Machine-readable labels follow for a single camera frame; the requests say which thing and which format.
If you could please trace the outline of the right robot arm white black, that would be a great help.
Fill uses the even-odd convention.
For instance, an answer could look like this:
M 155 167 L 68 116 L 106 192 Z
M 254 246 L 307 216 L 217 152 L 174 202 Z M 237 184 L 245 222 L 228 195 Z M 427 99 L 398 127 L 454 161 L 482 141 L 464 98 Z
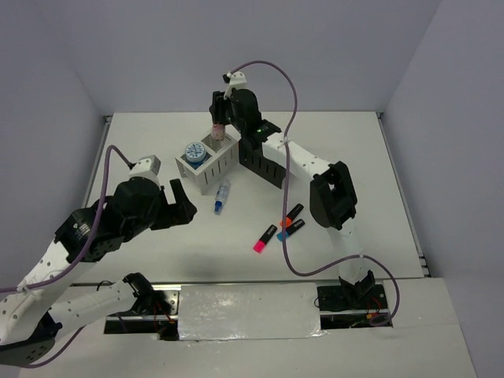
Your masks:
M 347 165 L 320 159 L 288 141 L 287 130 L 262 116 L 255 93 L 248 89 L 213 92 L 209 113 L 214 124 L 231 125 L 239 133 L 239 163 L 243 167 L 284 191 L 291 176 L 307 184 L 311 217 L 340 246 L 342 256 L 305 275 L 337 267 L 343 301 L 351 308 L 363 306 L 376 281 L 361 261 L 355 238 L 358 198 Z

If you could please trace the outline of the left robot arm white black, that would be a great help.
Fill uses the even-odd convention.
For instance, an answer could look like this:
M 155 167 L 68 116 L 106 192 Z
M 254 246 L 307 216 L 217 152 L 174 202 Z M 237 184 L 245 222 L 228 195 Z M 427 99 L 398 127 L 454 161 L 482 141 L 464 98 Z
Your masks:
M 146 178 L 120 183 L 106 196 L 97 234 L 91 229 L 98 204 L 78 209 L 55 232 L 45 255 L 27 274 L 18 291 L 1 301 L 1 363 L 33 369 L 40 358 L 69 333 L 115 313 L 143 315 L 172 308 L 164 294 L 154 290 L 141 273 L 129 273 L 117 282 L 68 301 L 66 289 L 108 253 L 116 252 L 140 233 L 192 222 L 196 207 L 182 183 L 170 180 L 175 202 L 168 203 L 164 188 Z

